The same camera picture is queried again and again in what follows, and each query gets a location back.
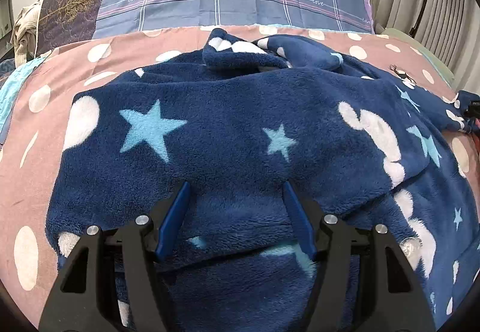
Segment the beige curtain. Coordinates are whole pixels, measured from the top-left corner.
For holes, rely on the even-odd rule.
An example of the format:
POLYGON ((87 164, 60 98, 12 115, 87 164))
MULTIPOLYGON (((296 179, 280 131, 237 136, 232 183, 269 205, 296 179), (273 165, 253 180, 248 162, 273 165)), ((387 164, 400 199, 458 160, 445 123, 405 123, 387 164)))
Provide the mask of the beige curtain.
MULTIPOLYGON (((372 0, 374 27, 409 33, 421 3, 372 0)), ((454 74, 454 88, 479 92, 479 5, 475 0, 428 0, 414 39, 454 74)))

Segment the dark floral pillow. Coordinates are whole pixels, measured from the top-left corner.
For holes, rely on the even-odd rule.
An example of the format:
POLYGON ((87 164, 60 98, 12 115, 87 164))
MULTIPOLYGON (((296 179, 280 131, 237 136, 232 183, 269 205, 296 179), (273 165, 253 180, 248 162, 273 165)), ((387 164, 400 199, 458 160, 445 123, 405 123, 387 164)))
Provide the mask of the dark floral pillow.
POLYGON ((103 0, 42 0, 36 54, 93 38, 103 0))

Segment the light blue blanket edge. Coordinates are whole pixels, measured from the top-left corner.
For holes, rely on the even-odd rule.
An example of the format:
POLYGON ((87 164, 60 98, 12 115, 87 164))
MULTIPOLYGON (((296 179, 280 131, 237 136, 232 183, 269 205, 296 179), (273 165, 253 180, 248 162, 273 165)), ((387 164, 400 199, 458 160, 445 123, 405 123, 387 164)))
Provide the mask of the light blue blanket edge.
POLYGON ((10 128, 13 108, 15 106, 20 89, 30 77, 32 72, 40 66, 46 56, 35 58, 17 67, 7 78, 1 88, 1 145, 5 144, 10 128))

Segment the light green sheet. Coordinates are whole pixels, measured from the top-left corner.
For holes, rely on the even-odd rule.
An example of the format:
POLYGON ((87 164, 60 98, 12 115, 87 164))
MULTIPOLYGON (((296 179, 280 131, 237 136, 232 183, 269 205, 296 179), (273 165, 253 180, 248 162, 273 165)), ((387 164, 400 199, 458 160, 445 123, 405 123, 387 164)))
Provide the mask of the light green sheet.
POLYGON ((420 42, 411 38, 409 35, 394 28, 386 28, 381 32, 381 35, 388 35, 389 37, 401 40, 408 43, 411 47, 420 52, 429 63, 433 65, 437 73, 442 77, 445 83, 451 88, 454 81, 454 74, 448 69, 448 67, 438 59, 429 49, 427 49, 420 42))

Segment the beige crumpled cloth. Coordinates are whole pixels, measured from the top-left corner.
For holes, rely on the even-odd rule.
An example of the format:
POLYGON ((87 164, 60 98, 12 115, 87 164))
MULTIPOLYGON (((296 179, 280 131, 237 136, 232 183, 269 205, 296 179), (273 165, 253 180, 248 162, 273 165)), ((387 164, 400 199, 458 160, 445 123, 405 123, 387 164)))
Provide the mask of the beige crumpled cloth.
POLYGON ((29 57, 33 57, 37 46, 37 26, 41 13, 40 1, 25 6, 16 18, 11 43, 15 53, 15 66, 24 65, 29 57))

